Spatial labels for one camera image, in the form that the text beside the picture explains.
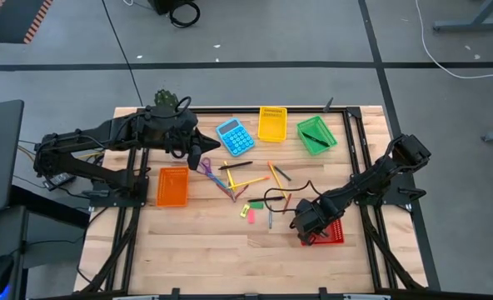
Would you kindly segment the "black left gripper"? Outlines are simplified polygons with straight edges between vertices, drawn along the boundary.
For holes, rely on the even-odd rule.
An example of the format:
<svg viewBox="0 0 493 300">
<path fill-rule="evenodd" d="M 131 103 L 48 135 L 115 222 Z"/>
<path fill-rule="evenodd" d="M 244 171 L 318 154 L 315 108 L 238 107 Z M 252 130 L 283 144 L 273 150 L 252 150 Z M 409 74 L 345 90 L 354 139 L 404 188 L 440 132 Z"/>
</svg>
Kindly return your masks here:
<svg viewBox="0 0 493 300">
<path fill-rule="evenodd" d="M 196 170 L 202 153 L 210 152 L 221 146 L 220 142 L 203 134 L 197 127 L 197 116 L 186 110 L 178 119 L 177 134 L 179 140 L 178 155 L 186 158 L 188 167 Z"/>
</svg>

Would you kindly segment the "yellow plastic bin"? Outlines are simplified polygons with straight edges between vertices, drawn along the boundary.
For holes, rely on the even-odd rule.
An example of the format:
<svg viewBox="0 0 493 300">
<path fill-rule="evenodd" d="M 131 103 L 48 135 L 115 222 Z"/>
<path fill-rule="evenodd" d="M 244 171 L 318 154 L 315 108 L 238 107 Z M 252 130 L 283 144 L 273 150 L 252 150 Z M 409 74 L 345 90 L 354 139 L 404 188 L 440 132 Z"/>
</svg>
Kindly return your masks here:
<svg viewBox="0 0 493 300">
<path fill-rule="evenodd" d="M 285 107 L 260 107 L 258 137 L 260 140 L 281 143 L 286 140 L 287 109 Z"/>
</svg>

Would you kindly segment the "purple handled scissors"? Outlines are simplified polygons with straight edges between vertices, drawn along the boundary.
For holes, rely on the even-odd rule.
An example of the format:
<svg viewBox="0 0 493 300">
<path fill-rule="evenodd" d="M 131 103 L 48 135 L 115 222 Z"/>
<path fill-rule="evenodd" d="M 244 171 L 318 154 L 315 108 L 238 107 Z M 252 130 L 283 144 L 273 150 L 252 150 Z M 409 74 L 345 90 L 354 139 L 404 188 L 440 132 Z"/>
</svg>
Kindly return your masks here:
<svg viewBox="0 0 493 300">
<path fill-rule="evenodd" d="M 212 164 L 209 157 L 201 159 L 197 172 L 212 180 L 233 202 L 237 201 L 235 193 L 212 172 Z"/>
</svg>

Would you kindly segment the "black crayon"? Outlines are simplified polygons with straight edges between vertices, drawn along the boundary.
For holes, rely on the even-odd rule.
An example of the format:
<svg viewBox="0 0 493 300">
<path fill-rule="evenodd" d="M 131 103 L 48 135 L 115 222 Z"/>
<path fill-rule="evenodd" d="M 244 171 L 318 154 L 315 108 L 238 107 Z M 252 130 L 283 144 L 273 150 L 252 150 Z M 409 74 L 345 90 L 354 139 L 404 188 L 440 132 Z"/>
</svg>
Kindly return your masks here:
<svg viewBox="0 0 493 300">
<path fill-rule="evenodd" d="M 281 175 L 282 175 L 282 176 L 283 176 L 283 177 L 284 177 L 287 181 L 289 181 L 289 182 L 290 182 L 290 181 L 292 180 L 292 179 L 291 179 L 291 177 L 289 177 L 289 176 L 288 176 L 288 175 L 287 175 L 287 174 L 286 174 L 283 170 L 281 170 L 278 166 L 276 166 L 276 165 L 275 165 L 275 166 L 273 166 L 273 168 L 274 168 L 277 172 L 279 172 L 279 173 L 280 173 L 280 174 L 281 174 Z"/>
</svg>

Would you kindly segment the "red plastic bin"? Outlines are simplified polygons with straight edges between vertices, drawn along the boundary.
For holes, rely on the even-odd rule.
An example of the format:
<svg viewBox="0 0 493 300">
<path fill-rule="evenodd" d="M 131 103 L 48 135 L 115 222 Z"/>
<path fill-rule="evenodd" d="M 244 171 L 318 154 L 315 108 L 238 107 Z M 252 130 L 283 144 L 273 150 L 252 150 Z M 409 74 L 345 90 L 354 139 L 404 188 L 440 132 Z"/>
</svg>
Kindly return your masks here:
<svg viewBox="0 0 493 300">
<path fill-rule="evenodd" d="M 331 239 L 330 240 L 316 239 L 313 245 L 337 245 L 344 243 L 345 238 L 344 238 L 341 220 L 334 221 L 331 225 L 329 225 L 325 229 L 331 232 Z"/>
</svg>

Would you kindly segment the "black side desk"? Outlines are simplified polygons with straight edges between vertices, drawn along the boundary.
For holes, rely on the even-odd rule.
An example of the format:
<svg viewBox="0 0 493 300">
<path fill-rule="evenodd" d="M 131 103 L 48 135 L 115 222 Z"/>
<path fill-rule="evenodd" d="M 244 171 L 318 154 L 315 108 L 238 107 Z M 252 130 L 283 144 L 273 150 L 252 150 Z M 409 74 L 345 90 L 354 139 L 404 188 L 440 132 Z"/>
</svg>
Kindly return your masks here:
<svg viewBox="0 0 493 300">
<path fill-rule="evenodd" d="M 10 254 L 14 258 L 9 293 L 2 300 L 24 300 L 26 297 L 28 268 L 25 266 L 25 254 L 28 247 L 41 244 L 26 241 L 29 213 L 77 228 L 85 228 L 89 219 L 83 211 L 12 186 L 9 204 L 0 210 L 0 256 Z"/>
</svg>

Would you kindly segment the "black table frame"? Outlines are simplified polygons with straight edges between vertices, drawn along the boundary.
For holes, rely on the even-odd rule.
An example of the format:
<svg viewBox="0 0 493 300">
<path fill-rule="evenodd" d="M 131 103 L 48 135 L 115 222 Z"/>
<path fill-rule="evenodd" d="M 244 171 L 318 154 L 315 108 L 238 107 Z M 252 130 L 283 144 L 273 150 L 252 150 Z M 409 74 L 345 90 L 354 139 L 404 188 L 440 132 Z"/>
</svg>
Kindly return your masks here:
<svg viewBox="0 0 493 300">
<path fill-rule="evenodd" d="M 235 182 L 270 176 L 250 184 L 233 202 L 206 176 L 191 172 L 186 207 L 158 207 L 158 177 L 162 168 L 179 167 L 180 161 L 161 151 L 149 155 L 150 183 L 147 203 L 139 217 L 128 291 L 156 294 L 159 298 L 210 297 L 231 300 L 288 300 L 310 298 L 325 288 L 331 297 L 342 293 L 369 293 L 371 279 L 366 240 L 358 207 L 349 207 L 342 219 L 345 241 L 339 245 L 302 246 L 290 229 L 291 209 L 302 198 L 347 183 L 366 161 L 385 151 L 390 134 L 381 107 L 362 107 L 355 119 L 342 108 L 324 113 L 318 107 L 289 107 L 287 135 L 283 142 L 256 141 L 252 150 L 233 157 L 224 148 L 211 151 L 214 173 L 228 179 L 228 164 L 253 161 L 230 168 Z M 337 140 L 330 150 L 312 156 L 297 135 L 296 125 L 320 116 Z M 283 170 L 276 172 L 286 199 L 265 201 L 253 209 L 253 224 L 240 216 L 247 200 L 282 196 L 267 161 Z M 268 228 L 267 206 L 273 212 Z"/>
</svg>

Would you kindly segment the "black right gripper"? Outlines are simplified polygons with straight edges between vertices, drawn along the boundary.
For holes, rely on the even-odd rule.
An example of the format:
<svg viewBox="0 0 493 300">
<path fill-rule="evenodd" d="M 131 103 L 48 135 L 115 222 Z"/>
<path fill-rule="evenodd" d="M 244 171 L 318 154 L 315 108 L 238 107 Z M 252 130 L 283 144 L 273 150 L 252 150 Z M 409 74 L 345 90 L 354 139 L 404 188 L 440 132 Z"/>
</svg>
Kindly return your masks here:
<svg viewBox="0 0 493 300">
<path fill-rule="evenodd" d="M 297 236 L 301 240 L 302 246 L 311 246 L 316 239 L 330 240 L 331 232 L 325 229 L 327 226 L 328 219 L 317 202 L 302 199 L 296 205 L 291 228 L 297 230 Z"/>
</svg>

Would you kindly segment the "black equipment box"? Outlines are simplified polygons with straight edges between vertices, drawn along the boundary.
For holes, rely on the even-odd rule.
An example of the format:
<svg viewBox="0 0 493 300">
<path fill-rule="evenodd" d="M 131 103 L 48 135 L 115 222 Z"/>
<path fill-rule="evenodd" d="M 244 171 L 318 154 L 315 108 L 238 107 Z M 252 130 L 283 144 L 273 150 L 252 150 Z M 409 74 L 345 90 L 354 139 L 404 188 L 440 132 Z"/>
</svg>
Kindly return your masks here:
<svg viewBox="0 0 493 300">
<path fill-rule="evenodd" d="M 190 0 L 147 0 L 158 15 L 172 13 L 176 8 L 187 4 Z"/>
</svg>

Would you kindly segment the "black power adapter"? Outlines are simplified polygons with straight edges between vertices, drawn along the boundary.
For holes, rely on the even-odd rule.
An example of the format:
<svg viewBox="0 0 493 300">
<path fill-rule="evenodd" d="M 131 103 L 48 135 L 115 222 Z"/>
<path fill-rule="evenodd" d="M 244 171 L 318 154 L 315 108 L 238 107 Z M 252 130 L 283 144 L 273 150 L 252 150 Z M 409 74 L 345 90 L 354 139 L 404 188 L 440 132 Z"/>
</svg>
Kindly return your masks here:
<svg viewBox="0 0 493 300">
<path fill-rule="evenodd" d="M 49 191 L 53 191 L 59 187 L 66 185 L 67 183 L 72 183 L 76 180 L 76 177 L 72 174 L 63 172 L 49 179 L 45 179 L 42 185 Z"/>
</svg>

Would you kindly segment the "black mat orange striped edge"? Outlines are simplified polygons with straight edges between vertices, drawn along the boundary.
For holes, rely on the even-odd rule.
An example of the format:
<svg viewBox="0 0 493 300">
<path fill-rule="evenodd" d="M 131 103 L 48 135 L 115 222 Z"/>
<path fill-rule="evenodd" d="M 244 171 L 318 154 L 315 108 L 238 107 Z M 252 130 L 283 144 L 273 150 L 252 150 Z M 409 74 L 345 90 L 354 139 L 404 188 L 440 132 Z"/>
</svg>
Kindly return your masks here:
<svg viewBox="0 0 493 300">
<path fill-rule="evenodd" d="M 53 0 L 0 0 L 0 43 L 29 44 Z"/>
</svg>

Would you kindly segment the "grey desk leg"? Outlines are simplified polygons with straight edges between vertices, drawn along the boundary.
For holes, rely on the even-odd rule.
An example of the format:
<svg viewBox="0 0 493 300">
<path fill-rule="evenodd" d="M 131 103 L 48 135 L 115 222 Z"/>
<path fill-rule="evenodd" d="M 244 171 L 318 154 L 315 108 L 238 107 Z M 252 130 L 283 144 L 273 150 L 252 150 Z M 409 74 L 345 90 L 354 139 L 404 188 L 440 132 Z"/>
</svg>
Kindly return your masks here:
<svg viewBox="0 0 493 300">
<path fill-rule="evenodd" d="M 486 31 L 493 30 L 493 0 L 485 0 L 480 11 L 469 21 L 436 21 L 432 29 L 436 32 L 446 31 Z"/>
</svg>

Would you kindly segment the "orange plastic bin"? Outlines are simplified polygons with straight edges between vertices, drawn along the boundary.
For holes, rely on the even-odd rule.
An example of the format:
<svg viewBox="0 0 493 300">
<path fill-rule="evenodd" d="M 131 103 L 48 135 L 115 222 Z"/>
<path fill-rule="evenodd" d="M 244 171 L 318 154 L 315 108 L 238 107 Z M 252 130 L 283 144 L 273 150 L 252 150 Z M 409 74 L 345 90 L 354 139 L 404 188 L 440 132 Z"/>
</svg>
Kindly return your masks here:
<svg viewBox="0 0 493 300">
<path fill-rule="evenodd" d="M 163 167 L 158 178 L 156 205 L 160 208 L 186 207 L 188 181 L 187 167 Z"/>
</svg>

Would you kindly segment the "green plastic bin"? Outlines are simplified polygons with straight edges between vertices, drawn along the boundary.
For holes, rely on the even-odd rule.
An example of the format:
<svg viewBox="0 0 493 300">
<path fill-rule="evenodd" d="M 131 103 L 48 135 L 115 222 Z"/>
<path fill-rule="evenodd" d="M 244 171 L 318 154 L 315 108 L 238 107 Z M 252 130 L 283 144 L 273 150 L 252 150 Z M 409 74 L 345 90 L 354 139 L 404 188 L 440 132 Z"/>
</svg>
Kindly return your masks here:
<svg viewBox="0 0 493 300">
<path fill-rule="evenodd" d="M 320 116 L 310 117 L 305 121 L 299 122 L 296 125 L 296 131 L 306 150 L 312 156 L 326 152 L 337 145 L 337 140 Z M 301 132 L 308 133 L 315 138 L 319 138 L 329 143 L 330 147 L 323 147 L 322 145 L 313 142 L 312 140 L 304 137 Z"/>
</svg>

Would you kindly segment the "cactus in white pot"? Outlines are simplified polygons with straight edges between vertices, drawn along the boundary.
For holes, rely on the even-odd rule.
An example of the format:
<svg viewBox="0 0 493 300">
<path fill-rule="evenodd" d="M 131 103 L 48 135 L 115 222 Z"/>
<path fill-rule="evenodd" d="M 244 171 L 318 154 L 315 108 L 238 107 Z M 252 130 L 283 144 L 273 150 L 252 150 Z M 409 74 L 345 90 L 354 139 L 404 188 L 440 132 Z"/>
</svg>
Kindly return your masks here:
<svg viewBox="0 0 493 300">
<path fill-rule="evenodd" d="M 189 108 L 192 98 L 186 96 L 179 100 L 175 93 L 160 89 L 155 94 L 154 103 L 157 107 L 166 109 L 165 118 L 177 119 Z M 175 138 L 177 143 L 176 145 L 166 146 L 167 153 L 170 153 L 175 159 L 184 158 L 187 154 L 187 145 L 180 130 L 172 129 L 170 135 Z"/>
</svg>

